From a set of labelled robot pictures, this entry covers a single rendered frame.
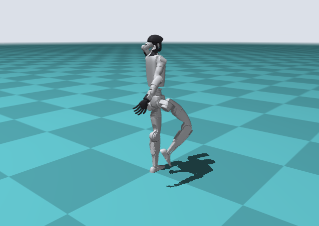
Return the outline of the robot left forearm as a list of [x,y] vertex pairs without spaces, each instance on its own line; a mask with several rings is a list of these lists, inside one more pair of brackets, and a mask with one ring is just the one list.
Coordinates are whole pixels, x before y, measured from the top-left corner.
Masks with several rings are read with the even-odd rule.
[[143,50],[143,52],[145,52],[147,55],[150,53],[149,49],[151,47],[154,47],[154,45],[152,44],[152,42],[147,42],[145,45],[141,46],[141,49]]

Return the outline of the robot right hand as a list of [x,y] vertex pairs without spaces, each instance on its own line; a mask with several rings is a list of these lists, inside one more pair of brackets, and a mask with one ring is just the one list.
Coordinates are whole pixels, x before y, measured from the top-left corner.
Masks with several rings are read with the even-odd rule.
[[[140,101],[139,102],[139,104],[136,106],[136,107],[134,107],[133,109],[136,109],[138,106],[138,108],[134,111],[134,112],[136,112],[135,114],[137,114],[137,113],[139,113],[138,115],[140,115],[143,111],[143,114],[144,113],[146,113],[146,111],[147,111],[147,106],[148,106],[148,103],[151,101],[151,100],[149,100],[149,99],[147,99],[147,96],[148,96],[148,94],[146,94],[145,95],[145,97],[143,98],[144,100],[142,100],[142,101]],[[139,110],[139,111],[138,111]],[[142,110],[142,111],[141,111]]]

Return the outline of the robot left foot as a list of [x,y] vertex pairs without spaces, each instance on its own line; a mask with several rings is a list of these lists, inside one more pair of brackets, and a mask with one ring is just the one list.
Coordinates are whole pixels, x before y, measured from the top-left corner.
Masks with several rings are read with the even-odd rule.
[[153,167],[150,168],[150,172],[151,172],[151,173],[154,173],[154,172],[156,172],[156,171],[158,171],[158,170],[161,170],[161,169],[163,169],[163,168],[165,168],[165,165],[158,165],[157,168],[155,168],[155,166],[153,166]]

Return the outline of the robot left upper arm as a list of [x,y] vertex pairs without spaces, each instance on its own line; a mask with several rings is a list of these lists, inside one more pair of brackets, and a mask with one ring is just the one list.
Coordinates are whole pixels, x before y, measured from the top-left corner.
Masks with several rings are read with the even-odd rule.
[[[160,46],[160,45],[159,45],[159,43],[158,43],[158,48],[159,48],[159,46]],[[147,56],[149,56],[149,55],[151,54],[152,50],[155,50],[155,49],[156,49],[156,46],[154,45],[154,47],[151,48],[150,53],[149,53]],[[146,56],[146,58],[147,58],[147,56]],[[146,59],[146,58],[145,58],[145,59]]]

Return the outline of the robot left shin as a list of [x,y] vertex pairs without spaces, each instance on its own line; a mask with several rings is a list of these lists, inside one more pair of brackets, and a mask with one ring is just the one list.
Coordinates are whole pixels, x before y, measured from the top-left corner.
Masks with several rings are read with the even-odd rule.
[[[150,133],[151,135],[151,133]],[[150,138],[149,135],[149,138]],[[150,150],[152,154],[153,166],[158,167],[159,153],[160,153],[160,139],[158,141],[151,141],[150,139]]]

